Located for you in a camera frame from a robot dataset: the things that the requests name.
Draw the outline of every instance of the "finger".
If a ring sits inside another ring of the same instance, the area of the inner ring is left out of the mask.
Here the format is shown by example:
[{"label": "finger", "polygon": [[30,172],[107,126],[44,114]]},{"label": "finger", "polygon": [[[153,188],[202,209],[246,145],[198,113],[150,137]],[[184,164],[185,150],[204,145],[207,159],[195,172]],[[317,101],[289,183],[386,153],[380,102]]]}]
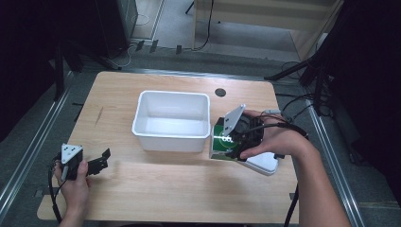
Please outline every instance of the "finger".
[{"label": "finger", "polygon": [[82,160],[79,163],[78,171],[77,171],[77,182],[86,182],[86,173],[88,172],[88,162]]},{"label": "finger", "polygon": [[261,154],[261,153],[264,153],[267,151],[268,151],[268,149],[266,147],[259,145],[254,148],[248,148],[248,149],[242,151],[240,154],[240,158],[241,159],[251,158],[253,156],[256,156],[258,154]]},{"label": "finger", "polygon": [[248,116],[259,116],[261,113],[253,110],[244,110],[244,114]]}]

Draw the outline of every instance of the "gray floor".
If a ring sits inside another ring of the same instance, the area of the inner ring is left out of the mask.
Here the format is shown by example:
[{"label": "gray floor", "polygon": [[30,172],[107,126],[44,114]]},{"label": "gray floor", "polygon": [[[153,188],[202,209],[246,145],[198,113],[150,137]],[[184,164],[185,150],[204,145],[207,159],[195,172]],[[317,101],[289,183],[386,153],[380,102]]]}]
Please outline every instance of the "gray floor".
[{"label": "gray floor", "polygon": [[[257,79],[263,80],[264,76],[274,75],[282,70],[287,61],[297,61],[293,44],[288,31],[263,27],[242,27],[233,25],[215,24],[212,27],[212,39],[209,46],[202,52],[184,52],[181,55],[175,54],[175,46],[190,45],[190,36],[185,33],[192,26],[191,11],[185,15],[191,1],[165,0],[163,10],[160,14],[160,23],[154,32],[153,40],[159,40],[159,48],[156,52],[150,53],[149,47],[145,46],[140,51],[131,49],[131,63],[123,67],[123,71],[132,71],[138,68],[152,70],[169,70],[177,72],[197,72],[209,74],[209,76],[233,75],[233,79]],[[180,25],[179,29],[173,29],[174,25]],[[218,27],[226,26],[227,29],[250,29],[252,34],[264,34],[269,41],[260,39],[261,36],[248,37],[246,32],[242,36],[232,37],[232,31],[218,32]],[[199,39],[204,38],[204,33],[199,33]],[[60,114],[55,119],[51,129],[45,135],[44,142],[36,148],[38,156],[16,194],[16,197],[9,208],[1,226],[56,226],[55,221],[43,221],[36,217],[36,210],[42,199],[38,191],[44,190],[46,186],[46,171],[48,162],[59,151],[62,143],[74,128],[74,119],[79,113],[80,107],[73,103],[84,103],[92,83],[99,71],[104,70],[97,63],[84,58],[85,67],[80,74],[74,74],[71,79],[71,89],[65,98]],[[129,58],[122,55],[113,61],[118,64],[126,64]],[[296,80],[284,79],[274,83],[277,94],[300,95],[304,91]],[[8,179],[14,173],[19,161],[30,148],[30,141],[35,137],[37,130],[46,117],[48,110],[54,104],[54,87],[51,87],[46,94],[38,100],[37,104],[25,115],[20,123],[11,132],[9,137],[0,143],[0,187],[3,188]],[[278,96],[279,106],[283,106],[292,100],[291,97]],[[295,115],[305,107],[305,102],[297,101],[288,107],[287,114]],[[337,129],[335,119],[323,117],[330,140],[336,151],[341,169],[349,183],[351,191],[355,196],[365,226],[401,226],[401,210],[395,203],[395,199],[387,186],[385,179],[374,168],[370,166],[355,166],[350,163],[348,150]],[[311,134],[312,143],[323,150],[320,137],[318,136],[311,117],[308,112],[302,113],[295,122]],[[330,165],[325,155],[323,161],[331,178],[333,185],[337,185],[333,177]],[[85,226],[99,226],[99,222],[87,221]]]}]

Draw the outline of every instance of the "white plastic bin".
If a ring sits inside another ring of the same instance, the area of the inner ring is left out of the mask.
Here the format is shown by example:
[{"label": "white plastic bin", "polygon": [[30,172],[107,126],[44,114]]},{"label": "white plastic bin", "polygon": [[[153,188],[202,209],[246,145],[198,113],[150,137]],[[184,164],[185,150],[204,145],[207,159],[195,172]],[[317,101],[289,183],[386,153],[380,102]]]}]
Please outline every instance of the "white plastic bin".
[{"label": "white plastic bin", "polygon": [[132,132],[144,150],[202,152],[210,135],[209,96],[144,91],[139,96]]}]

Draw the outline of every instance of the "black plastic part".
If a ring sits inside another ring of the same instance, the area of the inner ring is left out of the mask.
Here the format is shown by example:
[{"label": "black plastic part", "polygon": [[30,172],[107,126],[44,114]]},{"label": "black plastic part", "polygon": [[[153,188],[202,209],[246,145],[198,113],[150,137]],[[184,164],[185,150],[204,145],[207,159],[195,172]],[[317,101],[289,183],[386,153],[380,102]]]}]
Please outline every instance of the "black plastic part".
[{"label": "black plastic part", "polygon": [[68,161],[68,163],[62,166],[62,167],[68,166],[68,173],[66,180],[74,181],[77,178],[78,166],[79,163],[82,161],[82,153],[83,150],[78,152],[70,161]]},{"label": "black plastic part", "polygon": [[98,174],[103,168],[107,168],[107,159],[109,159],[111,153],[110,149],[106,149],[101,155],[101,158],[94,159],[88,162],[88,173],[87,175],[96,175]]},{"label": "black plastic part", "polygon": [[[65,166],[69,167],[66,180],[74,181],[77,178],[79,163],[82,161],[82,153],[83,153],[83,150],[80,151],[79,153],[77,153],[77,155],[74,156],[74,158],[72,158],[67,164],[62,166],[61,170]],[[111,156],[111,153],[110,153],[110,149],[108,148],[108,149],[106,149],[106,151],[104,151],[102,153],[102,156],[100,158],[89,161],[88,162],[88,173],[86,174],[86,176],[96,175],[103,168],[107,168],[108,167],[107,160],[109,159],[110,156]]]}]

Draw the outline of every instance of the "metal frame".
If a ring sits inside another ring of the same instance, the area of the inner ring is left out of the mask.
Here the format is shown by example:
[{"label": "metal frame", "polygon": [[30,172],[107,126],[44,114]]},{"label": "metal frame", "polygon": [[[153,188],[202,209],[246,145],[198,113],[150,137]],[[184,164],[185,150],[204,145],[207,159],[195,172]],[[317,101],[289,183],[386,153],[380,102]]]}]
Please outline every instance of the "metal frame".
[{"label": "metal frame", "polygon": [[11,207],[12,202],[14,201],[18,191],[20,190],[24,180],[32,167],[36,157],[41,150],[41,147],[49,134],[54,122],[56,121],[57,116],[59,115],[62,106],[64,105],[65,100],[68,97],[68,93],[74,79],[74,75],[72,72],[69,72],[65,77],[66,88],[64,93],[59,98],[59,101],[55,101],[53,105],[50,107],[49,112],[47,113],[44,121],[30,142],[28,148],[24,156],[22,157],[20,163],[15,168],[12,176],[9,179],[9,182],[3,188],[3,191],[0,195],[0,225],[6,217],[9,208]]}]

